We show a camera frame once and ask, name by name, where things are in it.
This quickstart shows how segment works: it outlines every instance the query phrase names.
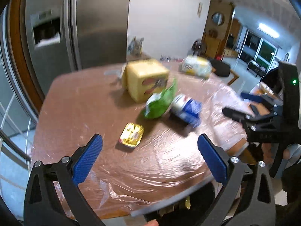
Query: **stainless steel refrigerator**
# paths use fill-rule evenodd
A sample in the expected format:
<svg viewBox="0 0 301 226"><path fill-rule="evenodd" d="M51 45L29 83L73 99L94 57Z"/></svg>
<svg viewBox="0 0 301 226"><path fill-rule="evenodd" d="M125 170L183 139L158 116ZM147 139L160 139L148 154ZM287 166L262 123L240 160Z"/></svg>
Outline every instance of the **stainless steel refrigerator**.
<svg viewBox="0 0 301 226"><path fill-rule="evenodd" d="M129 0L25 0L27 44L46 95L59 75L126 61Z"/></svg>

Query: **clear plastic sheet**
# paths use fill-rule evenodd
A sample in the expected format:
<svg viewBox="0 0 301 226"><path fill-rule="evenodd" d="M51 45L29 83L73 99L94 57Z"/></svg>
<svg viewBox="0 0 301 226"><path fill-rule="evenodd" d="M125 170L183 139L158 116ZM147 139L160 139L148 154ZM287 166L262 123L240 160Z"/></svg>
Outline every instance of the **clear plastic sheet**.
<svg viewBox="0 0 301 226"><path fill-rule="evenodd" d="M218 146L228 150L246 134L241 124L226 118L223 107L249 112L248 103L214 74L208 80L177 72L171 65L171 85L178 79L178 92L202 102L202 123L190 129L166 113L156 120L144 119L145 104L136 104L116 81L105 75L121 69L111 65L83 70L57 78L44 101L32 147L32 164L58 162L71 156L99 133L103 150L86 181L79 184L82 194L98 216L138 210L170 198L210 175L197 148L198 136L206 133ZM118 143L125 125L141 124L145 131L141 143L129 149ZM68 216L72 216L61 188L58 196Z"/></svg>

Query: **chair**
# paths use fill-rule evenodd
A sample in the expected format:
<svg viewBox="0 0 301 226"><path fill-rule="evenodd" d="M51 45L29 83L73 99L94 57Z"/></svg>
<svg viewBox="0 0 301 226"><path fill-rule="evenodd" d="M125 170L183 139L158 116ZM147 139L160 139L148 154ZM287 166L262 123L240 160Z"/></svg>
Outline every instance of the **chair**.
<svg viewBox="0 0 301 226"><path fill-rule="evenodd" d="M239 75L236 74L233 70L231 70L230 65L217 60L217 59L213 59L213 58L209 58L208 59L212 65L212 67L214 68L213 72L219 76L219 77L228 77L230 74L233 74L234 77L233 79L231 79L227 85L230 86L233 82L235 82L238 78Z"/></svg>
<svg viewBox="0 0 301 226"><path fill-rule="evenodd" d="M191 49L193 50L193 55L203 56L207 51L207 44L202 39L197 39Z"/></svg>

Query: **crushed can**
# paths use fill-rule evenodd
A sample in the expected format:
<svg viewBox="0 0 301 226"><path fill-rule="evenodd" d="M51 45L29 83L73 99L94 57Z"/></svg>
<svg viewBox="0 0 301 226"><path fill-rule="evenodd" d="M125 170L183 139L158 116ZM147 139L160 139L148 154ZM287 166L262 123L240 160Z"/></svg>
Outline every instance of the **crushed can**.
<svg viewBox="0 0 301 226"><path fill-rule="evenodd" d="M202 104L200 102L184 94L176 96L171 103L171 112L194 128L201 124L201 109Z"/></svg>

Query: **yellow packaging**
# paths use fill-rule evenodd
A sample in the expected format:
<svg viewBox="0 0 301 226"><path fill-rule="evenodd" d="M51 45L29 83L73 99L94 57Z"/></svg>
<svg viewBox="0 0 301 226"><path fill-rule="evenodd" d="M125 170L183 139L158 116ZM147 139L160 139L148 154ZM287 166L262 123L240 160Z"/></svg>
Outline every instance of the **yellow packaging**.
<svg viewBox="0 0 301 226"><path fill-rule="evenodd" d="M200 76L203 78L209 78L212 66L209 60L197 57L197 56L187 56L183 60L180 66L180 71L193 76Z"/></svg>
<svg viewBox="0 0 301 226"><path fill-rule="evenodd" d="M119 142L130 148L135 148L139 145L143 133L143 126L135 123L128 123L119 138Z"/></svg>
<svg viewBox="0 0 301 226"><path fill-rule="evenodd" d="M169 70L157 60L129 62L122 78L123 86L136 103L146 102L154 93L166 88Z"/></svg>

